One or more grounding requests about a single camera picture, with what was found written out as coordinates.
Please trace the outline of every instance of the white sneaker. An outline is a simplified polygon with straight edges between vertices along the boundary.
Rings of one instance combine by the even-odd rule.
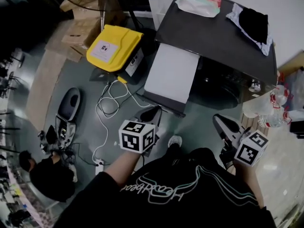
[[[178,135],[173,135],[168,142],[168,147],[170,147],[172,144],[177,143],[181,147],[182,138]]]
[[[75,165],[69,164],[68,168],[74,173],[73,182],[77,182],[78,178]]]

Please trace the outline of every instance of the power strip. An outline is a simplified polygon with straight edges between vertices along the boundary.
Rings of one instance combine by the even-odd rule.
[[[104,161],[101,159],[96,159],[95,161],[95,176],[98,175],[100,172],[104,171]]]

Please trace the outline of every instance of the label on yellow case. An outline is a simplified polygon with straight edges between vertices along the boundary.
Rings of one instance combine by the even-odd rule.
[[[137,67],[139,66],[139,64],[141,63],[143,59],[143,51],[140,48],[138,50],[138,52],[136,53],[136,55],[132,58],[131,62],[129,63],[128,67],[125,69],[125,71],[127,72],[127,74],[129,76],[132,77],[132,75],[134,74],[134,72],[136,71]]]
[[[117,45],[100,40],[92,50],[91,56],[108,63],[117,49]]]

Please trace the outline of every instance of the white cable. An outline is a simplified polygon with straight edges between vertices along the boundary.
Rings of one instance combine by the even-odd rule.
[[[114,117],[114,116],[118,113],[118,111],[119,111],[119,103],[116,101],[116,99],[125,97],[125,96],[127,96],[128,94],[131,95],[131,97],[132,97],[133,100],[138,104],[139,107],[141,107],[141,108],[146,108],[146,107],[151,106],[150,104],[145,105],[145,106],[140,105],[140,104],[137,102],[137,100],[134,98],[134,96],[130,93],[127,84],[126,84],[126,83],[122,83],[122,82],[121,82],[121,83],[125,86],[125,88],[126,88],[126,90],[127,90],[127,93],[124,94],[124,95],[118,96],[118,97],[113,97],[113,96],[111,95],[110,89],[111,89],[112,85],[113,85],[114,83],[118,82],[118,81],[119,81],[119,80],[115,80],[115,81],[113,81],[113,82],[110,84],[110,86],[109,86],[109,88],[108,88],[108,93],[109,93],[109,96],[110,96],[110,97],[102,97],[102,98],[100,98],[99,101],[98,101],[97,104],[96,104],[96,107],[95,107],[95,112],[96,112],[96,114],[97,114],[97,116],[98,116],[98,118],[99,118],[99,121],[101,122],[102,126],[104,126],[104,128],[106,129],[106,137],[105,137],[104,143],[103,143],[102,145],[98,146],[98,147],[94,150],[94,152],[93,152],[92,161],[93,161],[94,163],[96,163],[96,160],[94,160],[96,151],[97,151],[99,148],[105,146],[105,144],[106,144],[106,142],[107,142],[107,140],[108,140],[108,136],[109,136],[109,129],[108,129],[108,128],[106,127],[106,125],[103,123],[103,121],[101,120],[101,118],[100,118],[100,116],[99,116],[99,114],[98,114],[98,112],[97,112],[97,107],[98,107],[98,105],[100,106],[100,110],[101,110],[101,112],[103,113],[104,117],[107,118],[107,119],[110,119],[110,118]],[[104,87],[103,92],[102,92],[101,95],[103,95],[103,94],[105,93],[106,87],[107,87],[107,85]],[[109,116],[109,117],[107,117],[107,116],[105,115],[105,113],[104,113],[104,111],[103,111],[103,108],[101,107],[101,101],[103,101],[104,99],[114,100],[115,103],[117,104],[117,110],[113,113],[113,115],[111,115],[111,116]]]

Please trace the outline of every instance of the wall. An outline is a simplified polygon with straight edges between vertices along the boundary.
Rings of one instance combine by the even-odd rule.
[[[232,0],[268,14],[277,66],[304,49],[304,0]],[[172,0],[149,0],[156,29]]]

